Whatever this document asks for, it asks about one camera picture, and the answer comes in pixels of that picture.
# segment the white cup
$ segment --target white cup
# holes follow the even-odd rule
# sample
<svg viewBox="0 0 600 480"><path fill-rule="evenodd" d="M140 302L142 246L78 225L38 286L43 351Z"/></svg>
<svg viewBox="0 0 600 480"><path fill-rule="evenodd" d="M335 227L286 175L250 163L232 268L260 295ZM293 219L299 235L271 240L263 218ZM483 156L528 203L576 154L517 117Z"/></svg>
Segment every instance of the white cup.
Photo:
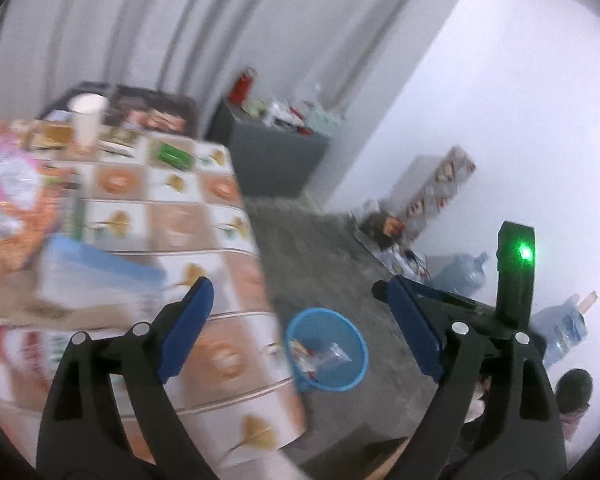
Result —
<svg viewBox="0 0 600 480"><path fill-rule="evenodd" d="M80 94L69 101L74 124L74 142L79 148L90 148L100 135L100 125L109 100L99 94Z"/></svg>

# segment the blue trash can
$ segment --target blue trash can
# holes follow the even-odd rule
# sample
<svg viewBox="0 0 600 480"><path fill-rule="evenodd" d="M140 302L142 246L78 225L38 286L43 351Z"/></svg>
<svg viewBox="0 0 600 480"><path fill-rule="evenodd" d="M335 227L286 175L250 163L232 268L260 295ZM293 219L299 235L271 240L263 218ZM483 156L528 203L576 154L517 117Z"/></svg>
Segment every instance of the blue trash can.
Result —
<svg viewBox="0 0 600 480"><path fill-rule="evenodd" d="M351 361L318 370L314 379L309 378L292 358L290 343L293 340L316 354L328 351L332 343L336 343ZM360 383L369 366L369 352L362 334L346 317L328 308L309 308L295 316L286 330L285 349L301 391L315 388L345 392Z"/></svg>

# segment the blue gripper pad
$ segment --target blue gripper pad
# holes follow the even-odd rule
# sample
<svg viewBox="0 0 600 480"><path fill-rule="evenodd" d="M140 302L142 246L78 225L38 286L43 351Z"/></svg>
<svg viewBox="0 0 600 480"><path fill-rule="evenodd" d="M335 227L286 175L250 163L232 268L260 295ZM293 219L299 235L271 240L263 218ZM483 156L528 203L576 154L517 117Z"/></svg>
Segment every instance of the blue gripper pad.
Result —
<svg viewBox="0 0 600 480"><path fill-rule="evenodd" d="M418 368L437 383L440 382L443 374L440 362L442 343L398 278L388 283L387 300Z"/></svg>
<svg viewBox="0 0 600 480"><path fill-rule="evenodd" d="M203 280L196 293L183 301L188 305L162 343L162 359L158 377L162 384L180 373L202 327L214 306L214 287L209 280Z"/></svg>

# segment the gray floor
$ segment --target gray floor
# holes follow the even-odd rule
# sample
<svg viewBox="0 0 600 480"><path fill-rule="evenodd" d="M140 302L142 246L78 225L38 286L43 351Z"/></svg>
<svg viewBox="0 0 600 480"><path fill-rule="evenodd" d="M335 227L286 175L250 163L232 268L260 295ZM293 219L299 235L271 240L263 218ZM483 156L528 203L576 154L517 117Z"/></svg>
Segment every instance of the gray floor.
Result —
<svg viewBox="0 0 600 480"><path fill-rule="evenodd" d="M359 386L303 395L308 431L284 450L316 480L333 479L334 457L413 434L435 386L418 370L389 309L371 296L371 285L390 274L351 237L344 219L294 202L250 200L247 206L282 325L301 310L324 306L349 318L368 345L370 366Z"/></svg>

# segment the silver screw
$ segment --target silver screw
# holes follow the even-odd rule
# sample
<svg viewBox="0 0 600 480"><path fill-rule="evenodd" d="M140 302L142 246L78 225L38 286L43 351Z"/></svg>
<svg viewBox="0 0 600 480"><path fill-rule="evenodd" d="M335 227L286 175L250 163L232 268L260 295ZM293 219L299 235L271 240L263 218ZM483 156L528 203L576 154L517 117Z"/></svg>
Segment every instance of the silver screw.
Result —
<svg viewBox="0 0 600 480"><path fill-rule="evenodd" d="M138 323L134 325L134 327L132 328L132 332L134 333L134 335L141 336L148 334L150 328L151 327L149 327L148 323Z"/></svg>
<svg viewBox="0 0 600 480"><path fill-rule="evenodd" d="M460 335L467 335L469 333L469 327L462 321L456 321L451 325L451 330Z"/></svg>
<svg viewBox="0 0 600 480"><path fill-rule="evenodd" d="M71 338L74 345L81 345L85 341L87 341L87 335L84 332L77 332Z"/></svg>
<svg viewBox="0 0 600 480"><path fill-rule="evenodd" d="M529 339L529 336L524 332L516 332L516 341L521 345L528 345L531 339Z"/></svg>

